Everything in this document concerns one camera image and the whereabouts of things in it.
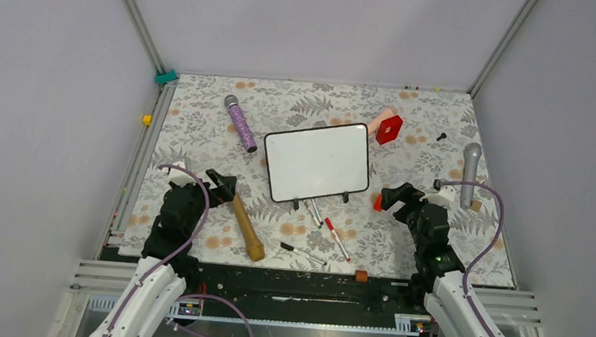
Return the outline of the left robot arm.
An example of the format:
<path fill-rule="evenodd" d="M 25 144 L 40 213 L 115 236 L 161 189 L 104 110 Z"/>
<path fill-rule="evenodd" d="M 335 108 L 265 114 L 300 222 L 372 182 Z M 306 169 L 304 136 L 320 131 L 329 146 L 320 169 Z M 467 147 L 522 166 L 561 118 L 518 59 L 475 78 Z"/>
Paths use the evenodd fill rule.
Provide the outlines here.
<path fill-rule="evenodd" d="M 152 337 L 169 308 L 181 296 L 198 290 L 198 259 L 192 241 L 209 209 L 231 202 L 237 178 L 213 168 L 202 182 L 179 165 L 165 164 L 169 189 L 141 250 L 136 271 L 116 304 L 89 337 Z"/>

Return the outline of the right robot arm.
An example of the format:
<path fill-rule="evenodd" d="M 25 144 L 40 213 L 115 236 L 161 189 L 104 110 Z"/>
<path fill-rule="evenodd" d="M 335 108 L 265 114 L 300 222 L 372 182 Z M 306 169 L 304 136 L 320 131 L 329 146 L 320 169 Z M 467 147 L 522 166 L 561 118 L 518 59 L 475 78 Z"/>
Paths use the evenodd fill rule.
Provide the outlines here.
<path fill-rule="evenodd" d="M 448 212 L 412 184 L 381 191 L 380 206 L 402 206 L 394 219 L 413 239 L 417 271 L 408 283 L 409 307 L 429 313 L 446 337 L 506 337 L 485 311 L 449 242 Z"/>

